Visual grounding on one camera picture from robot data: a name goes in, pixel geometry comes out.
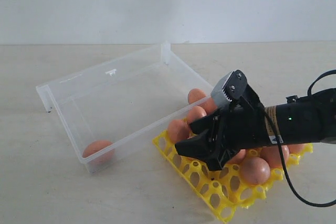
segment brown egg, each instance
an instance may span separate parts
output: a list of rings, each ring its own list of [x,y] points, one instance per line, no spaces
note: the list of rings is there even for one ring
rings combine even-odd
[[[227,164],[240,164],[246,156],[246,150],[241,149],[233,158],[231,158]]]
[[[189,125],[192,122],[196,121],[197,119],[200,119],[205,116],[206,116],[206,112],[204,108],[200,106],[195,106],[191,110],[189,110],[187,114],[187,118],[186,118],[187,124]]]
[[[260,157],[246,158],[239,169],[242,179],[250,185],[261,185],[270,177],[270,167],[265,160]]]
[[[303,151],[306,144],[289,144],[287,145],[289,149],[289,153],[298,154]]]
[[[206,94],[201,89],[192,89],[188,93],[188,103],[192,104],[206,97]]]
[[[201,106],[205,109],[207,114],[213,113],[215,110],[217,110],[217,106],[214,102],[214,99],[209,98],[204,103],[201,104]]]
[[[91,156],[92,154],[104,149],[105,147],[111,144],[112,142],[108,140],[94,141],[85,148],[85,150],[83,151],[82,157],[85,158],[85,157]],[[114,149],[104,153],[100,157],[93,159],[90,163],[95,164],[95,165],[105,163],[112,158],[113,153],[114,153]]]
[[[289,158],[288,147],[287,147],[287,145],[283,145],[281,148],[282,148],[282,152],[284,154],[283,158],[284,158],[285,162],[287,162],[287,160]],[[282,168],[279,148],[278,148],[277,145],[262,148],[262,150],[260,152],[260,157],[263,158],[264,160],[266,160],[269,167],[271,167],[271,168]]]
[[[173,144],[189,138],[189,133],[190,130],[188,125],[180,119],[171,121],[167,128],[168,137]]]

